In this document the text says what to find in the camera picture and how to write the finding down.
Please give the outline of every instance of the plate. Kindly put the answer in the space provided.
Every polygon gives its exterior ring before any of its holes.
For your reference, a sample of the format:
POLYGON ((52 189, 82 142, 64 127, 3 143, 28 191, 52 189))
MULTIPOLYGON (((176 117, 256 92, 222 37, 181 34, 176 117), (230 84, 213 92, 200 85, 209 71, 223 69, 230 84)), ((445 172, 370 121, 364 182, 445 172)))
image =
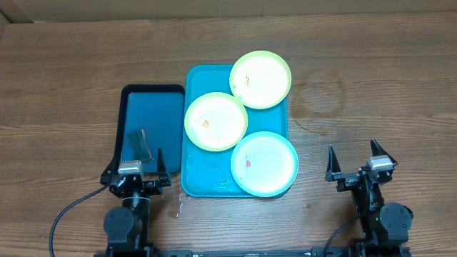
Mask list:
POLYGON ((298 156, 287 139, 272 132, 253 133, 241 140, 231 156, 237 184, 259 197, 285 192, 298 173, 298 156))
POLYGON ((281 102, 291 88, 287 63, 269 51, 253 51, 242 56, 230 73, 230 89, 253 109, 267 109, 281 102))
POLYGON ((187 109, 184 128, 199 148, 224 151, 243 138, 248 128, 248 114, 243 104, 229 94, 204 94, 187 109))

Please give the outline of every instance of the yellow-green plate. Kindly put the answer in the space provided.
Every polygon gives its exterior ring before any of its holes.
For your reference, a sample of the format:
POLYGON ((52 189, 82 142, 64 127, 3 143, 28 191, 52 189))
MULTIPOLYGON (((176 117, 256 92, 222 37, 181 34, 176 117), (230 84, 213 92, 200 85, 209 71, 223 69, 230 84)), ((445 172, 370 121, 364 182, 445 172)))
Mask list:
POLYGON ((187 109, 184 128, 189 139, 199 148, 224 151, 244 137, 248 114, 243 104, 229 94, 204 94, 187 109))
POLYGON ((287 96, 291 83, 287 63, 269 51, 245 54, 230 72, 232 94, 253 109, 267 109, 279 104, 287 96))

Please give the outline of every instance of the dark blue tray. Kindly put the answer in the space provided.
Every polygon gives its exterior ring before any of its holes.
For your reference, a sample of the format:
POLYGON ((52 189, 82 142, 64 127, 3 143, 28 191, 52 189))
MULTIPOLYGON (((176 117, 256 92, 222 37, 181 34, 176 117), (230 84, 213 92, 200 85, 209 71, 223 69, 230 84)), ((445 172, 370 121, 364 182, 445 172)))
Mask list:
POLYGON ((134 150, 126 139, 144 129, 153 160, 143 163, 145 173, 157 172, 157 153, 162 149, 170 173, 181 169, 184 87, 180 85, 128 85, 122 89, 114 157, 105 172, 120 161, 131 161, 134 150))

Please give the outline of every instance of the wood grain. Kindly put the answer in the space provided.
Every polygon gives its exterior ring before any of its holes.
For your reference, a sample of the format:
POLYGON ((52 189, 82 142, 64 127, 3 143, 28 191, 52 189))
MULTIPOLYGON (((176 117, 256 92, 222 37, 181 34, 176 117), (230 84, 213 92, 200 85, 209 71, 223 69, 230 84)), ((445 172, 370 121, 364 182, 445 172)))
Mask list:
MULTIPOLYGON (((451 256, 456 28, 453 12, 8 25, 0 43, 0 256, 49 256, 56 215, 100 186, 123 86, 184 85, 197 64, 229 64, 257 49, 292 70, 295 183, 277 199, 187 198, 177 176, 164 199, 152 200, 151 240, 193 251, 322 246, 355 215, 350 193, 323 180, 327 147, 353 171, 375 137, 399 162, 383 197, 415 214, 408 246, 415 256, 451 256)), ((104 215, 119 204, 103 192, 69 211, 56 255, 103 251, 104 215)), ((358 226, 334 243, 353 236, 358 226)))

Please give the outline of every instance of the black object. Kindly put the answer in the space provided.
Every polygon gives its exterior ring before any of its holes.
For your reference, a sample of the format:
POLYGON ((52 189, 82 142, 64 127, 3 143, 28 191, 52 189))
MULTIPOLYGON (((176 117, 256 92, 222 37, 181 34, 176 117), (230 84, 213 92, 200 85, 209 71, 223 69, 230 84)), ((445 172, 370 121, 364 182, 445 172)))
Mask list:
POLYGON ((171 85, 146 85, 131 84, 122 89, 121 104, 119 106, 119 117, 117 121, 116 144, 114 145, 114 155, 111 162, 105 168, 100 178, 103 185, 109 183, 111 172, 117 171, 121 162, 122 145, 124 143, 124 131, 126 125, 127 102, 131 93, 166 93, 177 92, 184 94, 184 87, 178 84, 171 85))
POLYGON ((153 243, 148 243, 149 196, 162 194, 162 187, 171 185, 163 155, 159 149, 157 163, 159 180, 143 181, 141 163, 136 170, 127 168, 128 172, 123 171, 122 168, 113 170, 114 166, 109 166, 101 175, 103 188, 65 208, 51 229, 49 237, 51 257, 54 257, 52 248, 54 230, 62 215, 71 207, 108 186, 110 192, 123 198, 122 207, 113 208, 106 214, 104 229, 108 234, 108 247, 104 254, 95 254, 94 257, 411 257, 409 248, 402 247, 401 244, 408 241, 408 230, 411 227, 413 213, 399 203, 384 204, 379 190, 380 185, 392 180, 397 161, 388 155, 375 139, 371 140, 371 150, 373 156, 368 158, 365 166, 360 167, 356 172, 341 173, 333 147, 328 148, 326 180, 336 181, 338 192, 351 191, 358 215, 336 230, 324 248, 264 252, 159 251, 153 243), (346 247, 329 247, 333 237, 358 218, 361 220, 365 238, 352 239, 346 247))
POLYGON ((89 199, 91 198, 92 196, 95 196, 96 194, 102 192, 103 190, 105 190, 106 188, 108 188, 108 184, 104 185, 102 188, 88 194, 87 196, 84 196, 83 198, 80 198, 76 201, 74 201, 73 203, 71 203, 69 206, 67 206, 64 210, 62 210, 56 220, 54 221, 54 224, 52 224, 52 228, 51 228, 51 233, 49 233, 49 253, 51 254, 51 257, 54 257, 54 246, 53 246, 53 239, 54 239, 54 232, 56 231, 56 227, 57 227, 57 223, 60 221, 60 219, 62 218, 62 216, 71 208, 73 208, 76 204, 78 203, 81 203, 82 201, 86 200, 86 199, 89 199))

